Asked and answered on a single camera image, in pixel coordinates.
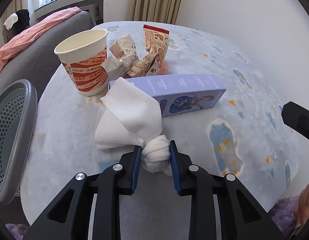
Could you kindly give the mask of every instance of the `rabbit ear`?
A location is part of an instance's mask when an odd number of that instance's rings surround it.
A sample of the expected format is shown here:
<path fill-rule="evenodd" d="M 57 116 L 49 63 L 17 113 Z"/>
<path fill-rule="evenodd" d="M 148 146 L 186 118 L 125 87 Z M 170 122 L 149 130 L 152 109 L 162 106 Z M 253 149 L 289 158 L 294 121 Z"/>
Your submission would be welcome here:
<path fill-rule="evenodd" d="M 203 109 L 203 105 L 202 104 L 196 104 L 197 106 L 199 106 L 200 110 Z"/>
<path fill-rule="evenodd" d="M 212 96 L 212 95 L 200 97 L 200 99 L 206 100 L 206 101 L 210 101 L 210 100 L 212 100 L 213 98 L 214 98 L 214 96 Z"/>

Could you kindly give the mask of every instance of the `purple fuzzy fabric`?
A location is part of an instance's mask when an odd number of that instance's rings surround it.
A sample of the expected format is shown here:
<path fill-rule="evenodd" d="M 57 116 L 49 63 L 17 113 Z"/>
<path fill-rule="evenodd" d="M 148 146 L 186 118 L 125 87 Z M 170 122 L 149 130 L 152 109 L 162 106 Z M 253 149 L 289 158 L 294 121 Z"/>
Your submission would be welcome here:
<path fill-rule="evenodd" d="M 299 196 L 279 199 L 268 213 L 286 238 L 296 227 L 296 219 L 292 211 L 298 198 Z"/>
<path fill-rule="evenodd" d="M 29 227 L 27 227 L 26 225 L 22 225 L 22 224 L 18 224 L 18 225 L 6 224 L 6 227 L 16 240 L 22 240 L 23 236 L 29 229 Z"/>

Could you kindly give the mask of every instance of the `pink blanket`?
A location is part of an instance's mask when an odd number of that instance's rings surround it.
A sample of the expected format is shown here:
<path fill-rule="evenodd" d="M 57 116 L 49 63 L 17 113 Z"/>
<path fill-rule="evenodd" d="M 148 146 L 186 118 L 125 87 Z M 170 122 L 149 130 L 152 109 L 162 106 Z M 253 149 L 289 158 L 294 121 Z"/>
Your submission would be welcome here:
<path fill-rule="evenodd" d="M 2 48 L 0 49 L 0 72 L 10 58 L 16 56 L 18 52 L 24 50 L 50 28 L 80 11 L 81 10 L 78 7 L 73 7 L 61 10 L 59 12 L 55 12 L 43 19 L 41 22 L 37 23 L 36 25 L 14 36 L 7 44 L 2 46 Z"/>

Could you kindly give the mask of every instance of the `blue gripper pad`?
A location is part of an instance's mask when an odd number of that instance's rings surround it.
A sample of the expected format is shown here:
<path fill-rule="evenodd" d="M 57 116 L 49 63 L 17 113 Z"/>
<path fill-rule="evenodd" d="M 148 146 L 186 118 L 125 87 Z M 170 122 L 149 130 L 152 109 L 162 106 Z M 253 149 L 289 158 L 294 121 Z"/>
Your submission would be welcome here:
<path fill-rule="evenodd" d="M 175 186 L 175 190 L 177 194 L 180 195 L 181 194 L 181 180 L 180 180 L 180 172 L 178 168 L 178 163 L 176 160 L 176 155 L 179 153 L 175 151 L 171 143 L 169 146 L 169 151 L 171 153 L 170 163 L 171 163 L 171 171 L 172 171 L 172 176 L 173 176 L 173 184 Z"/>
<path fill-rule="evenodd" d="M 130 187 L 131 192 L 133 194 L 134 194 L 134 192 L 137 188 L 137 183 L 138 183 L 140 163 L 141 163 L 141 151 L 142 151 L 142 148 L 138 147 L 137 153 L 136 153 L 136 158 L 135 158 L 134 164 L 133 164 L 132 180 L 131 180 L 131 187 Z"/>

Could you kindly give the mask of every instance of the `patterned tablecloth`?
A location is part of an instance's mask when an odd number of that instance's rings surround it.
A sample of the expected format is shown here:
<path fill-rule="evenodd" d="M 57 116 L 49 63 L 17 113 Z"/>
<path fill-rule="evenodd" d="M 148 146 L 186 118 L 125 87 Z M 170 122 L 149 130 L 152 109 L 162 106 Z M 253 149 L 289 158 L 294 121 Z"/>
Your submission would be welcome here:
<path fill-rule="evenodd" d="M 108 46 L 130 34 L 141 58 L 147 54 L 143 24 L 112 22 L 95 28 L 109 31 Z M 151 25 L 170 31 L 166 61 L 171 74 L 215 73 L 227 87 L 211 109 L 163 118 L 162 133 L 209 173 L 236 174 L 269 211 L 299 168 L 296 135 L 282 121 L 276 93 L 230 42 L 180 26 Z M 100 173 L 132 149 L 96 148 L 101 96 L 80 95 L 62 66 L 51 78 L 38 104 L 21 180 L 21 202 L 30 224 L 76 173 Z M 177 196 L 172 177 L 141 168 L 135 195 L 120 198 L 122 239 L 188 239 L 190 203 L 190 197 Z"/>

